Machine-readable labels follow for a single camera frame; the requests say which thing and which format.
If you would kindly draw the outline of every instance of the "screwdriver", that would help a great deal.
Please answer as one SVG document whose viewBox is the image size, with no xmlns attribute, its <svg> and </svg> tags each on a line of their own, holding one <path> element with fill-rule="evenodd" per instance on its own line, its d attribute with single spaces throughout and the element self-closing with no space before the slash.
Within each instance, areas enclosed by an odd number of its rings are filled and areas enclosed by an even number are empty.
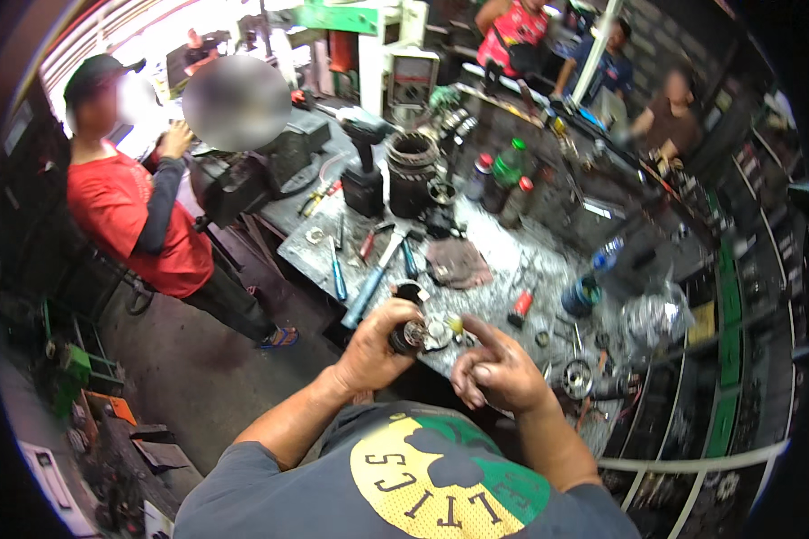
<svg viewBox="0 0 809 539">
<path fill-rule="evenodd" d="M 329 252 L 333 255 L 333 279 L 335 281 L 335 298 L 339 301 L 347 299 L 347 287 L 345 278 L 342 276 L 342 267 L 339 265 L 339 257 L 335 255 L 335 240 L 329 237 Z"/>
</svg>

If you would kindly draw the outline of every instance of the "gray t-shirt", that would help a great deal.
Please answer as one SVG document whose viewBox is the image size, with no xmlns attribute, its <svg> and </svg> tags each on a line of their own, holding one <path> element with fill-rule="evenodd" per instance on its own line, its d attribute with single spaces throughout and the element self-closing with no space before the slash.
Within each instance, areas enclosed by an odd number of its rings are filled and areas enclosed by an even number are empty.
<svg viewBox="0 0 809 539">
<path fill-rule="evenodd" d="M 355 407 L 332 427 L 318 460 L 284 473 L 258 442 L 229 447 L 180 507 L 175 538 L 640 536 L 606 490 L 555 490 L 458 412 Z"/>
</svg>

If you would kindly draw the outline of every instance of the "red tank top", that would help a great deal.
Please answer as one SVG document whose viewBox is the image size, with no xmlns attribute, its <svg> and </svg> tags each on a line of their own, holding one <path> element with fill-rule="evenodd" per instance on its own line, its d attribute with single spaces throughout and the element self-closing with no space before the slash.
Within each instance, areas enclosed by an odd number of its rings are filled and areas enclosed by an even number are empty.
<svg viewBox="0 0 809 539">
<path fill-rule="evenodd" d="M 507 47 L 518 43 L 535 45 L 545 37 L 545 32 L 549 27 L 549 16 L 541 9 L 537 15 L 530 15 L 518 0 L 512 0 L 512 6 L 507 13 L 494 19 L 494 26 L 503 36 Z M 498 40 L 493 27 L 489 27 L 488 34 L 477 51 L 476 59 L 481 66 L 485 66 L 489 59 L 493 59 L 504 67 L 505 75 L 511 77 L 518 75 L 509 67 L 509 54 Z"/>
</svg>

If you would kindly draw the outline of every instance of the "cordless drill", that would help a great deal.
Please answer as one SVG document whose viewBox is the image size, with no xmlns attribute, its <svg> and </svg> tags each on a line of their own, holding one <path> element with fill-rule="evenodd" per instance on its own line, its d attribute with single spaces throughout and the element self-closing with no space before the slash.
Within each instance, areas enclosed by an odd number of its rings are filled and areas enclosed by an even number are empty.
<svg viewBox="0 0 809 539">
<path fill-rule="evenodd" d="M 395 127 L 359 107 L 339 109 L 335 117 L 358 154 L 342 172 L 345 203 L 366 217 L 380 215 L 384 210 L 384 178 L 374 164 L 372 146 L 380 144 Z"/>
</svg>

